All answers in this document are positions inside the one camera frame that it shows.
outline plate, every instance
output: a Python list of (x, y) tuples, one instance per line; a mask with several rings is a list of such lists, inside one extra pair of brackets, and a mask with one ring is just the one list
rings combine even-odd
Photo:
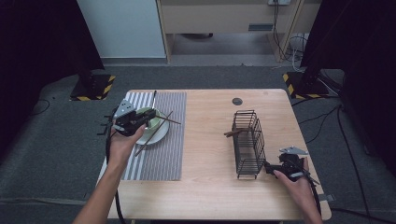
[[(160, 130), (158, 130), (158, 132), (156, 132), (154, 134), (154, 136), (152, 136), (152, 138), (148, 141), (148, 145), (152, 145), (154, 143), (159, 142), (161, 139), (163, 139), (166, 134), (169, 131), (169, 121), (165, 120), (163, 126), (161, 126)], [(143, 136), (141, 136), (139, 138), (139, 140), (137, 140), (137, 144), (138, 145), (145, 145), (145, 143), (147, 142), (147, 140), (151, 137), (151, 133), (143, 133)]]

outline hazard tape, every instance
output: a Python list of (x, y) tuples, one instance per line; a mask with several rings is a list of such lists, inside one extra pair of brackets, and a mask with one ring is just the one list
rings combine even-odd
[(103, 90), (103, 94), (102, 95), (97, 95), (97, 96), (77, 96), (77, 97), (70, 97), (71, 101), (90, 101), (90, 100), (105, 100), (108, 93), (110, 92), (110, 89), (113, 85), (114, 79), (116, 78), (116, 76), (110, 76), (108, 79), (108, 82), (106, 84), (105, 89)]
[(291, 99), (327, 98), (329, 96), (328, 94), (297, 94), (294, 92), (294, 87), (290, 82), (288, 74), (283, 74), (283, 80), (286, 83)]

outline black wire basket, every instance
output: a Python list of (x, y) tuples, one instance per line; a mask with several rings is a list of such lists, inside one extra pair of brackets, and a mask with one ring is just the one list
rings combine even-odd
[(233, 116), (233, 148), (238, 178), (254, 176), (265, 164), (262, 127), (254, 110), (238, 110)]

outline gray striped mat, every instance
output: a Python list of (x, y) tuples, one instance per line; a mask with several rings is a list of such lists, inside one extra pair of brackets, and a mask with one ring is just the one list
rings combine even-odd
[[(139, 109), (151, 106), (152, 92), (128, 92), (125, 99)], [(135, 157), (140, 148), (135, 145), (121, 180), (179, 180), (183, 158), (184, 122), (186, 117), (186, 92), (157, 92), (155, 107), (169, 119), (181, 124), (170, 122), (169, 131), (159, 142), (148, 145)], [(106, 169), (106, 158), (99, 178)]]

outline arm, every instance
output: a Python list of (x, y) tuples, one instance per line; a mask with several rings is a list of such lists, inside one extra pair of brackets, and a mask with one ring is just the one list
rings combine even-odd
[[(306, 158), (304, 159), (304, 168), (308, 170), (308, 160)], [(301, 177), (296, 182), (292, 182), (277, 170), (274, 171), (274, 174), (286, 186), (291, 198), (302, 211), (304, 222), (307, 224), (323, 223), (306, 177)]]
[(115, 133), (111, 138), (110, 160), (90, 199), (73, 223), (106, 223), (120, 178), (128, 163), (132, 148), (143, 135), (144, 125), (130, 137)]

